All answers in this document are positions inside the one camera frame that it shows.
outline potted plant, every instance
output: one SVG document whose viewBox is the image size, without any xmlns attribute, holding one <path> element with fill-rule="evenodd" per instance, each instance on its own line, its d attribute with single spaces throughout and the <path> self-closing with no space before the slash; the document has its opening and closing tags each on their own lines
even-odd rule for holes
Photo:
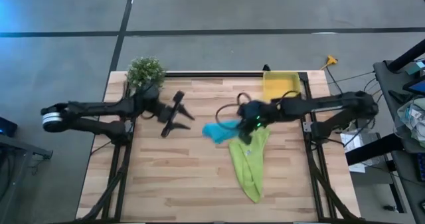
<svg viewBox="0 0 425 224">
<path fill-rule="evenodd" d="M 161 88 L 165 79 L 165 69 L 156 58 L 137 58 L 131 61 L 127 73 L 129 87 L 137 89 Z"/>
</svg>

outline blue cloth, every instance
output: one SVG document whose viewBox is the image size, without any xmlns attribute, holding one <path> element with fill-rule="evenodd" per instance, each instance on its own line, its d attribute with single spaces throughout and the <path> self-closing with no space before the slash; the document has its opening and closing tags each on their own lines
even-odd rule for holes
<svg viewBox="0 0 425 224">
<path fill-rule="evenodd" d="M 234 120 L 221 122 L 221 124 L 229 128 L 235 128 L 239 122 L 240 121 L 238 120 Z M 221 144 L 223 141 L 237 136 L 239 134 L 239 130 L 228 130 L 219 126 L 217 123 L 208 123 L 205 124 L 204 128 L 202 129 L 202 134 L 208 138 L 211 138 L 216 144 Z"/>
</svg>

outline green towel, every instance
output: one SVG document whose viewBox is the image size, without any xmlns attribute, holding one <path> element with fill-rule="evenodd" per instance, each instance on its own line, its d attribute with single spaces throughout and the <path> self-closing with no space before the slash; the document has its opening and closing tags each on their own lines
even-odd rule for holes
<svg viewBox="0 0 425 224">
<path fill-rule="evenodd" d="M 233 139 L 228 145 L 239 184 L 254 203 L 258 203 L 261 198 L 263 149 L 269 134 L 269 129 L 258 128 L 252 133 L 250 145 L 246 145 L 239 138 Z"/>
</svg>

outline desk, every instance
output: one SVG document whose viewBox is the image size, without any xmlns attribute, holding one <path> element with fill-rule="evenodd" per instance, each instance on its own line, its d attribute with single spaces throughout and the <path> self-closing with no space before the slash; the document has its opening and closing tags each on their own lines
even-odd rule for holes
<svg viewBox="0 0 425 224">
<path fill-rule="evenodd" d="M 385 63 L 383 62 L 374 64 L 373 68 L 376 72 L 376 77 L 381 86 L 388 109 L 394 119 L 396 111 L 400 108 L 401 104 L 398 104 L 390 96 L 388 91 L 393 90 L 400 93 L 407 93 L 402 90 L 402 86 L 403 84 L 411 81 L 412 77 L 408 76 L 405 72 L 400 74 L 391 73 L 388 71 Z M 425 223 L 425 212 L 423 212 L 423 210 L 419 207 L 419 203 L 425 200 L 425 184 L 416 181 L 417 177 L 414 167 L 414 156 L 412 155 L 415 153 L 425 152 L 425 148 L 421 147 L 419 143 L 412 138 L 400 140 L 396 137 L 392 140 L 390 138 L 387 139 L 388 141 L 385 144 L 387 146 L 396 144 L 397 142 L 401 142 L 402 144 L 401 147 L 390 151 L 391 156 L 399 176 L 415 182 L 412 183 L 410 181 L 400 179 L 416 222 Z"/>
<path fill-rule="evenodd" d="M 325 73 L 320 70 L 307 73 L 312 96 L 328 96 Z M 111 73 L 105 101 L 121 98 L 125 74 Z M 203 126 L 215 122 L 215 112 L 225 104 L 236 102 L 239 92 L 261 99 L 260 77 L 168 78 L 160 99 L 171 104 L 178 90 L 185 92 L 183 102 L 196 120 L 176 117 L 176 121 L 190 126 L 191 130 L 173 130 L 163 139 L 160 133 L 164 124 L 137 119 L 121 221 L 317 220 L 299 120 L 269 126 L 271 135 L 264 151 L 264 191 L 257 204 L 239 187 L 228 144 L 216 145 L 202 137 Z M 220 117 L 223 120 L 236 118 L 235 112 L 235 109 L 225 109 Z M 317 119 L 325 120 L 330 115 L 321 113 Z M 102 119 L 111 121 L 114 117 Z M 98 136 L 93 148 L 107 141 Z M 77 217 L 87 214 L 106 188 L 112 152 L 113 146 L 106 146 L 90 158 Z M 350 211 L 360 216 L 343 147 L 329 142 L 324 152 L 333 189 Z M 325 203 L 323 190 L 321 196 Z M 115 205 L 116 194 L 110 208 Z"/>
</svg>

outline yellow bin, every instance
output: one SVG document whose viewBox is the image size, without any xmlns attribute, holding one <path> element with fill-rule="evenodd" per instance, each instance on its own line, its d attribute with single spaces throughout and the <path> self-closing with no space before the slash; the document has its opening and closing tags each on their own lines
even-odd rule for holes
<svg viewBox="0 0 425 224">
<path fill-rule="evenodd" d="M 298 72 L 265 71 L 263 74 L 263 100 L 270 101 L 280 98 L 287 91 L 301 92 L 301 82 Z M 286 97 L 294 97 L 296 93 L 289 93 Z"/>
</svg>

